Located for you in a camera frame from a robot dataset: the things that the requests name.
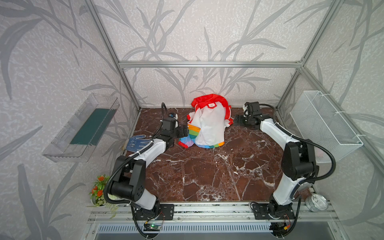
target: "work glove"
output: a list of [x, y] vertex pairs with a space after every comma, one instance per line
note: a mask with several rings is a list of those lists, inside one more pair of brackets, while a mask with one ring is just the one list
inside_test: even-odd
[[132, 136], [127, 144], [127, 151], [137, 152], [138, 150], [144, 148], [150, 143], [149, 139], [144, 139], [145, 135], [136, 135]]

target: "flower pot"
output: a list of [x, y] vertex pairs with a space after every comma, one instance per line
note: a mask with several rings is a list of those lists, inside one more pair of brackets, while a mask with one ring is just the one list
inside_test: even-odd
[[94, 196], [91, 197], [91, 203], [92, 205], [94, 205], [94, 207], [105, 207], [105, 205], [102, 205], [102, 206], [95, 206], [96, 204], [96, 198]]

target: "brown marble surface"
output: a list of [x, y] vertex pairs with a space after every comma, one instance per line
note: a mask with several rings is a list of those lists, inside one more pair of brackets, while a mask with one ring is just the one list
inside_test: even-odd
[[[171, 108], [181, 124], [193, 108]], [[263, 113], [272, 114], [269, 108]], [[232, 117], [242, 109], [232, 109]], [[160, 125], [161, 109], [143, 109], [134, 135], [152, 135]], [[283, 150], [260, 130], [230, 126], [225, 144], [214, 149], [177, 144], [159, 155], [146, 169], [146, 189], [161, 202], [266, 201], [277, 188]]]

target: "wall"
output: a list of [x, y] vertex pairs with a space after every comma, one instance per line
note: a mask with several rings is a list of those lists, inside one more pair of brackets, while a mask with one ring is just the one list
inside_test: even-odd
[[[136, 115], [82, 1], [0, 2], [0, 239], [79, 239], [88, 192], [108, 174]], [[90, 93], [117, 96], [87, 163], [41, 153]]]
[[[383, 3], [345, 1], [306, 64], [382, 153]], [[326, 172], [329, 165], [321, 168]], [[384, 178], [361, 149], [340, 160], [334, 174], [316, 186], [331, 200], [350, 239], [382, 239]]]
[[[94, 2], [120, 61], [298, 61], [331, 0]], [[210, 93], [242, 106], [244, 99], [276, 102], [293, 70], [135, 68], [125, 72], [144, 107], [160, 106], [162, 101], [188, 106], [195, 97]]]

